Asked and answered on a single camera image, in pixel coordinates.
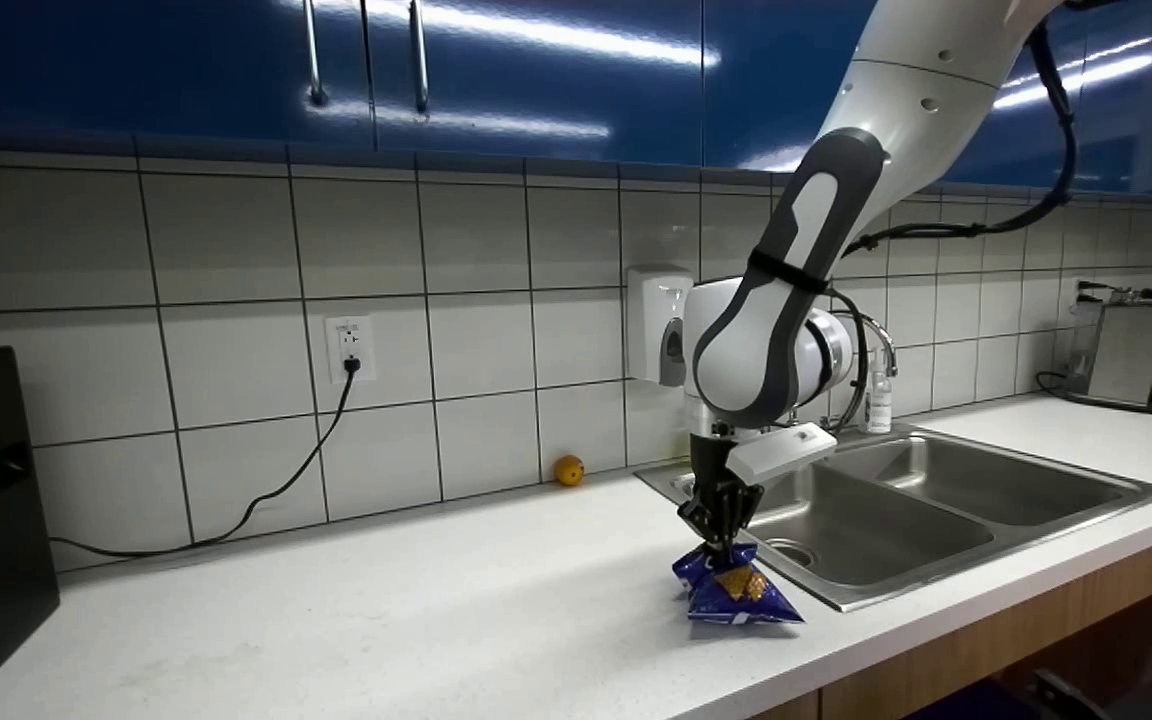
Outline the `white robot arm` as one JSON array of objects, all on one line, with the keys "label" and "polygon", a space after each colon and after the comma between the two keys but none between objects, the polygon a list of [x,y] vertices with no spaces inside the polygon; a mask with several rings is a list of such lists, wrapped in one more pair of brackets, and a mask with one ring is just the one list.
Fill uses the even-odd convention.
[{"label": "white robot arm", "polygon": [[[740,432],[779,439],[808,400],[797,347],[808,312],[831,295],[831,267],[885,240],[977,240],[1026,227],[1066,200],[1074,171],[1071,105],[1047,41],[1047,16],[1071,0],[875,0],[838,91],[790,169],[742,270],[720,285],[720,307],[701,322],[688,374],[706,419],[691,435],[696,497],[678,520],[706,557],[723,557],[755,510],[755,482],[729,467]],[[872,220],[937,182],[990,110],[1017,56],[1026,52],[1064,158],[1052,189],[997,225]]]}]

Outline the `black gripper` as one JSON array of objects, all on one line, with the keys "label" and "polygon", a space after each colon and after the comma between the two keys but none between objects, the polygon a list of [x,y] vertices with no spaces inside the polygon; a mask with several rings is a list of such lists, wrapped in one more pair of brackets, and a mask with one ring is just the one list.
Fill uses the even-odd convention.
[{"label": "black gripper", "polygon": [[678,501],[675,514],[696,532],[696,550],[732,557],[740,527],[755,514],[764,490],[742,482],[729,467],[732,439],[696,435],[691,439],[691,490]]}]

